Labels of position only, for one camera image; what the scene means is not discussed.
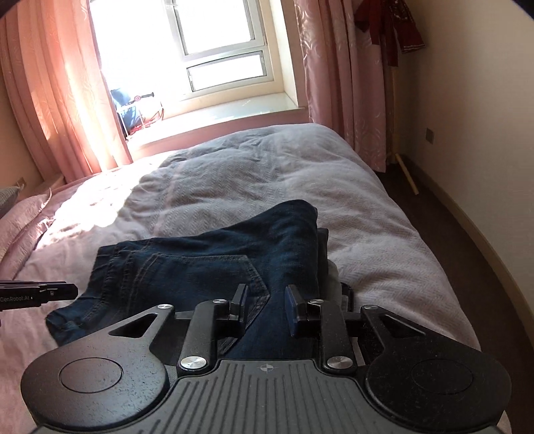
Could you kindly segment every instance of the floor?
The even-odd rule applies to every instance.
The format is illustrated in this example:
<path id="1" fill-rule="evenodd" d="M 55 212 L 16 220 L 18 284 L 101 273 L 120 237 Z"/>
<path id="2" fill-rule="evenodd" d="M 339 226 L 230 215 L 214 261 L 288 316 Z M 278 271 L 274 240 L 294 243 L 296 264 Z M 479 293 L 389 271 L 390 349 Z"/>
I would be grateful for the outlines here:
<path id="1" fill-rule="evenodd" d="M 445 270 L 482 350 L 512 378 L 507 408 L 514 434 L 534 432 L 534 350 L 504 288 L 452 214 L 416 179 L 415 196 L 398 165 L 378 174 Z"/>

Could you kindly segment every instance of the bedspread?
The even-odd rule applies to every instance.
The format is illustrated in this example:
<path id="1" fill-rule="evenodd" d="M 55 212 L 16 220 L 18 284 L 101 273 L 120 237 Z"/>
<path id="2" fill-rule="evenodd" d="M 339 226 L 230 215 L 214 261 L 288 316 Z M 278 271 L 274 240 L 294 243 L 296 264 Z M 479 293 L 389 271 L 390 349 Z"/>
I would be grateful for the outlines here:
<path id="1" fill-rule="evenodd" d="M 290 199 L 317 208 L 318 226 L 330 230 L 329 259 L 356 290 L 358 307 L 379 304 L 478 347 L 442 268 L 407 217 L 350 146 L 319 125 L 242 131 L 61 191 L 43 211 L 54 223 L 17 278 L 65 280 L 84 291 L 102 245 L 197 235 Z M 2 432 L 32 427 L 18 385 L 25 367 L 56 346 L 44 317 L 64 305 L 0 314 Z"/>

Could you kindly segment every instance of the metal pivot bolt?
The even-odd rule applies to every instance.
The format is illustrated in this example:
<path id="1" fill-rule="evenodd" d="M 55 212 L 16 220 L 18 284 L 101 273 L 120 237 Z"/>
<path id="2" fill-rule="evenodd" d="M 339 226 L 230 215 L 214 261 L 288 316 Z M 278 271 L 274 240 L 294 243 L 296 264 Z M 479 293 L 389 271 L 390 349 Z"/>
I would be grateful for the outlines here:
<path id="1" fill-rule="evenodd" d="M 182 368 L 189 370 L 202 369 L 207 364 L 208 362 L 206 361 L 206 359 L 199 355 L 190 355 L 189 357 L 184 357 L 180 361 L 180 365 L 182 366 Z"/>
<path id="2" fill-rule="evenodd" d="M 335 355 L 330 357 L 326 364 L 332 369 L 348 369 L 352 367 L 352 360 L 344 355 Z"/>

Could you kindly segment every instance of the wall outlet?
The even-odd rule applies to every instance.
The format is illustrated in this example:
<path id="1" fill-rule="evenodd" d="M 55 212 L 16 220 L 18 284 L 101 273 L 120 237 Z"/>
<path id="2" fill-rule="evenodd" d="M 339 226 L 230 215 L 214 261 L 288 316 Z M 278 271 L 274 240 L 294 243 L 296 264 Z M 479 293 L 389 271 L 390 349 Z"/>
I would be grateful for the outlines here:
<path id="1" fill-rule="evenodd" d="M 434 132 L 430 128 L 427 128 L 427 133 L 426 133 L 425 139 L 431 145 L 434 143 Z"/>
<path id="2" fill-rule="evenodd" d="M 26 180 L 22 176 L 17 181 L 17 187 L 20 187 L 22 190 L 26 187 Z"/>

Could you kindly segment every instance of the red clothing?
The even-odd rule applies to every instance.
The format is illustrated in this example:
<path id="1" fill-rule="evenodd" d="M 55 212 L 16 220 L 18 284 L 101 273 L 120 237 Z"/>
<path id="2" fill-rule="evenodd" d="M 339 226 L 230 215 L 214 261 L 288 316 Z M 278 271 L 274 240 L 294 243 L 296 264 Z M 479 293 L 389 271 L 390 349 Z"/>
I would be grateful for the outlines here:
<path id="1" fill-rule="evenodd" d="M 403 54 L 425 47 L 404 0 L 364 0 L 354 21 L 363 32 L 369 30 L 375 45 L 380 45 L 380 35 L 384 35 L 389 66 L 398 66 L 395 31 Z"/>

